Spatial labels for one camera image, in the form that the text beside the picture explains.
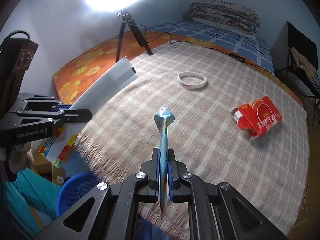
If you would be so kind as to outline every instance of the brown floor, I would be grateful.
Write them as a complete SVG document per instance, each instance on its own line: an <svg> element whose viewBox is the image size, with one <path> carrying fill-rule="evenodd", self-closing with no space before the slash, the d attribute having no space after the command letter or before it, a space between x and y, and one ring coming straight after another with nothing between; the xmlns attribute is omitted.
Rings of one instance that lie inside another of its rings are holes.
<svg viewBox="0 0 320 240"><path fill-rule="evenodd" d="M313 116L313 101L303 98L293 88L291 83L288 87L301 99L305 110L308 113L308 121L311 124ZM318 124L319 116L316 114L314 125L309 128L309 169L308 169L308 192L306 195L306 209L300 209L298 219L294 228L289 233L290 240L316 240L320 239L320 125Z"/></svg>

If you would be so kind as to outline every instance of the metal screw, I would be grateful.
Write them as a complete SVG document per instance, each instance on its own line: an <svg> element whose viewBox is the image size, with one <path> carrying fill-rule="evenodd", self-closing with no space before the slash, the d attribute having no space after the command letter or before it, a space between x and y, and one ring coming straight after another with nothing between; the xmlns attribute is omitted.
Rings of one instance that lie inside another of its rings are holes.
<svg viewBox="0 0 320 240"><path fill-rule="evenodd" d="M183 173L182 177L184 179L191 179L192 178L192 173L190 173L190 172Z"/></svg>
<svg viewBox="0 0 320 240"><path fill-rule="evenodd" d="M231 185L227 182L220 183L220 188L222 189L230 189Z"/></svg>
<svg viewBox="0 0 320 240"><path fill-rule="evenodd" d="M108 184L105 183L105 182L100 182L98 185L97 185L97 188L100 189L100 190L104 190L108 187Z"/></svg>
<svg viewBox="0 0 320 240"><path fill-rule="evenodd" d="M139 172L136 173L136 177L138 179L143 179L145 176L146 176L146 174L144 172L142 172L142 171L139 171Z"/></svg>

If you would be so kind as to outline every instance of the light blue tube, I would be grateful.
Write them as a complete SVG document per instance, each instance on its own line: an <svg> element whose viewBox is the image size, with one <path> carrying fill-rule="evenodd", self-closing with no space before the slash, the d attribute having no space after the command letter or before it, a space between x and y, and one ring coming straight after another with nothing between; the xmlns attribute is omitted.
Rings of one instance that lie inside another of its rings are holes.
<svg viewBox="0 0 320 240"><path fill-rule="evenodd" d="M174 115L167 107L161 107L153 117L160 132L160 211L164 212L167 203L168 177L168 132L167 128L174 121Z"/></svg>

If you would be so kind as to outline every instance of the blue checkered bed sheet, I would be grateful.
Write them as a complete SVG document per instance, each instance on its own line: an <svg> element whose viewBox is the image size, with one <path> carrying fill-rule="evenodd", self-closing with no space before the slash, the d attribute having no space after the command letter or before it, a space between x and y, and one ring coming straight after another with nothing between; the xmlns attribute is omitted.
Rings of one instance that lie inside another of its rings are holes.
<svg viewBox="0 0 320 240"><path fill-rule="evenodd" d="M260 38L257 38L257 40L254 41L238 33L227 31L219 27L210 27L193 21L159 24L148 28L148 30L169 32L211 42L252 60L262 68L274 74L270 50L267 43Z"/></svg>

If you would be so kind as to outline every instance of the orange floral tablecloth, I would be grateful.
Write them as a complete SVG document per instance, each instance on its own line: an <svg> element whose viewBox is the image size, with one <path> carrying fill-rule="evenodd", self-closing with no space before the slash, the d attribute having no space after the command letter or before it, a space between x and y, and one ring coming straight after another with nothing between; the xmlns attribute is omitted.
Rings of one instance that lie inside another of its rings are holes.
<svg viewBox="0 0 320 240"><path fill-rule="evenodd" d="M152 40L159 34L160 32L148 31L146 39ZM197 40L187 36L173 34L172 39L175 41L185 40L196 45L208 48L216 48L228 54L231 52L228 49L212 44L208 41ZM159 38L155 39L153 42L149 43L149 46L151 49L153 49L168 42L169 40L170 35L165 33ZM114 65L117 43L118 36L104 41L94 48L89 49L85 53L81 54L79 57L66 64L53 75L53 83L55 85L57 95L63 103L72 104L75 102L94 81L96 81L103 73L105 73ZM144 47L141 48L139 46L132 32L125 32L120 58L127 56L129 60L132 60L144 52ZM250 62L250 64L245 63L246 65L262 73L273 82L278 84L303 107L303 104L298 97L273 74L262 69L256 63L247 58L245 58L245 61Z"/></svg>

